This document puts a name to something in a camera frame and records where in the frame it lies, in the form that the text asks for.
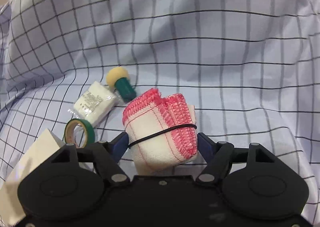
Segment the green tape roll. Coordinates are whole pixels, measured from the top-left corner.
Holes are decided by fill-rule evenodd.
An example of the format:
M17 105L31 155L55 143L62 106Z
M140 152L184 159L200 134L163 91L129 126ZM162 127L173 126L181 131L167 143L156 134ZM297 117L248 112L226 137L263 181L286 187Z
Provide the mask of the green tape roll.
M95 143L94 128L87 120L71 119L66 124L64 140L67 145L75 145L76 148L84 148L88 144Z

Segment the white packaged cotton pads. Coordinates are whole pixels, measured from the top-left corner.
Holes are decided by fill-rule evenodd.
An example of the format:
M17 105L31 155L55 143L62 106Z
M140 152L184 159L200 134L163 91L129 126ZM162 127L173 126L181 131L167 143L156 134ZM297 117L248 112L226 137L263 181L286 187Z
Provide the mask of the white packaged cotton pads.
M106 86L95 81L73 105L75 114L97 126L117 103L117 96Z

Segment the pink edged cloth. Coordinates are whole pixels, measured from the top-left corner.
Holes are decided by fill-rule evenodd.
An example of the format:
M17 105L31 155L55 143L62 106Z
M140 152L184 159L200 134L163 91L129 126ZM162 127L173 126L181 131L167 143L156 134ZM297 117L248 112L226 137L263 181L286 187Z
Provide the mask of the pink edged cloth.
M158 89L150 89L127 105L122 121L138 174L150 175L197 157L195 107L183 94L162 97Z

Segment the green handled sponge puff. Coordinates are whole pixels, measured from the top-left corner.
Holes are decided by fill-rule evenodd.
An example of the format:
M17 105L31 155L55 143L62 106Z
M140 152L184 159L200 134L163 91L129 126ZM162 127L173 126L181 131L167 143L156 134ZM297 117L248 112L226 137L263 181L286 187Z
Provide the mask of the green handled sponge puff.
M106 82L111 89L115 89L119 93L125 103L137 97L136 91L130 83L128 71L121 66L112 68L107 73Z

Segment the white phone box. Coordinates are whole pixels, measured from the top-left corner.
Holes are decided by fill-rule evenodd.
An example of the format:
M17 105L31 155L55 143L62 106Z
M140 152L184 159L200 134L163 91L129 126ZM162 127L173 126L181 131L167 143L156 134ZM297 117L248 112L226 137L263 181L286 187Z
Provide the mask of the white phone box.
M44 219L76 215L94 205L103 190L96 174L80 167L74 131L65 141L45 130L1 188L1 216L15 226L26 215Z

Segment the blue checked cloth cover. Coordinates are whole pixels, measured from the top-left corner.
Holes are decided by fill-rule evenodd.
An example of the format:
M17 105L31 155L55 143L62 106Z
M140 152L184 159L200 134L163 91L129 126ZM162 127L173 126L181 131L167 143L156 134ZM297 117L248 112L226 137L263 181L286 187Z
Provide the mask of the blue checked cloth cover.
M319 226L319 0L6 0L1 182L117 66L138 93L183 94L213 139L287 163Z

